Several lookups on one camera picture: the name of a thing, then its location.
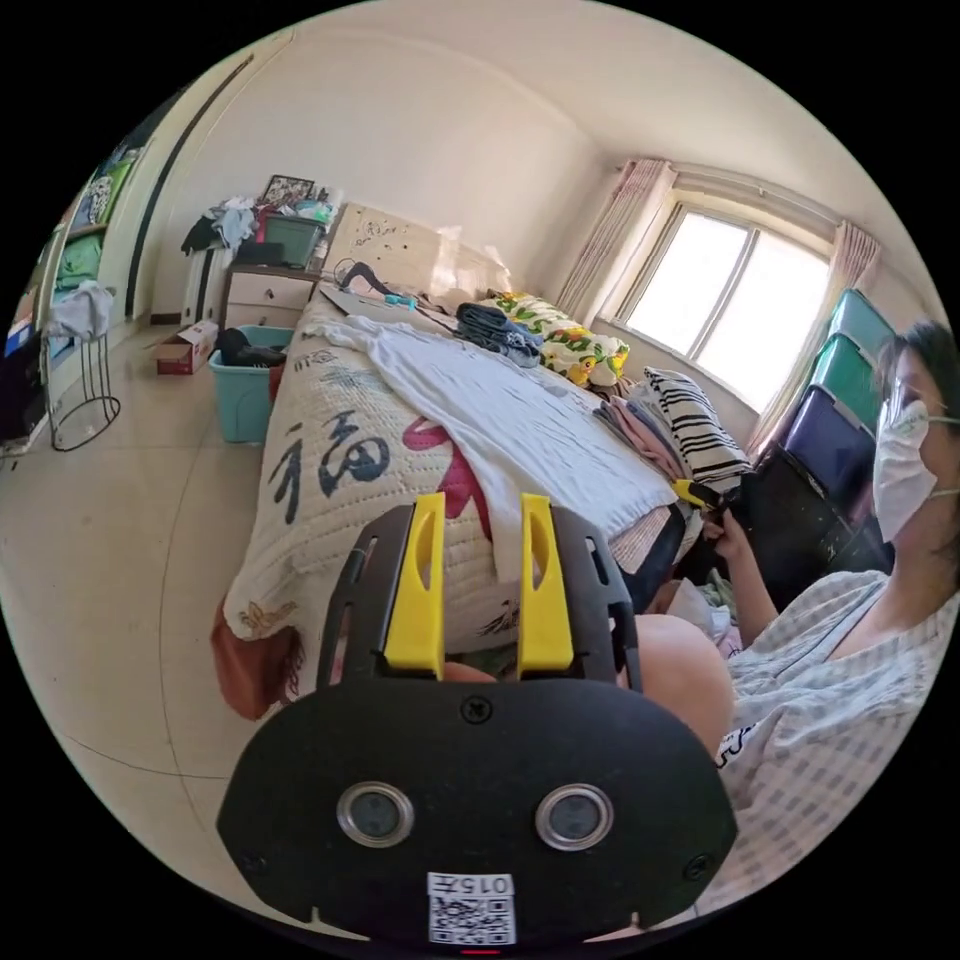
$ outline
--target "cardboard box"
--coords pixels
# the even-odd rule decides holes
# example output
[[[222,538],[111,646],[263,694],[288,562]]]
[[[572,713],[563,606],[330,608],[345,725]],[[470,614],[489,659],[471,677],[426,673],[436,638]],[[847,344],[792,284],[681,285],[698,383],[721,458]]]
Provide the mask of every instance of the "cardboard box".
[[[153,348],[157,373],[181,377],[196,373],[210,359],[219,332],[212,320],[201,320],[167,337]]]

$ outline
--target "curtain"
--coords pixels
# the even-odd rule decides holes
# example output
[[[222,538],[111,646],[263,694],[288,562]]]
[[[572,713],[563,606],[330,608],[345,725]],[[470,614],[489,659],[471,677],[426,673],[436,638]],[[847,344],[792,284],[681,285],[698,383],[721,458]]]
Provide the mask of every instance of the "curtain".
[[[557,307],[589,325],[619,282],[676,172],[665,160],[630,160],[557,298]]]
[[[747,452],[759,457],[786,427],[794,407],[803,395],[813,365],[827,339],[830,317],[845,290],[859,290],[866,294],[880,262],[880,244],[859,227],[844,220],[837,227],[833,253],[827,273],[827,289],[817,313],[817,319],[800,348],[783,388],[763,412]]]

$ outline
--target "ceiling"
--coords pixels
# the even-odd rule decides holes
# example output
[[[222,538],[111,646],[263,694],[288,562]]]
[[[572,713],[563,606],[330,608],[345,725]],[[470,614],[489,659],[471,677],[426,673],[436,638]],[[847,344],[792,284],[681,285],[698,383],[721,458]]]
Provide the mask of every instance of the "ceiling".
[[[942,304],[909,234],[845,147],[758,73],[663,23],[589,0],[371,0],[298,27],[369,30],[486,63],[565,114],[611,158],[649,155],[754,176],[875,236],[928,308]]]

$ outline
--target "bed sheet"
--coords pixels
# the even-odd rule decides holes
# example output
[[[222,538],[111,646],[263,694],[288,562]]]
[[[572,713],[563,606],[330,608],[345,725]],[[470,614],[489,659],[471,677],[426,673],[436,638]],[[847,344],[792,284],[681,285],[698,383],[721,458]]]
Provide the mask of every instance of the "bed sheet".
[[[328,601],[357,536],[423,494],[446,495],[447,652],[516,639],[519,586],[497,582],[486,504],[466,461],[365,355],[304,338],[318,316],[340,313],[314,300],[294,333],[275,384],[253,533],[212,634],[223,695],[250,718],[314,689]],[[624,569],[639,567],[667,515],[654,510],[611,541]]]

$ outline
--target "plaid shirt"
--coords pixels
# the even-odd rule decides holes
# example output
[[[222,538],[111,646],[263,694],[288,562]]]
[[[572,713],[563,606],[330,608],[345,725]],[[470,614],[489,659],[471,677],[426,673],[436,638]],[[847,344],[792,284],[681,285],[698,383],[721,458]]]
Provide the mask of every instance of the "plaid shirt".
[[[960,593],[907,633],[829,660],[885,579],[826,577],[729,661],[736,729],[717,767],[740,834],[693,911],[671,925],[783,876],[857,805],[903,742],[940,667]]]

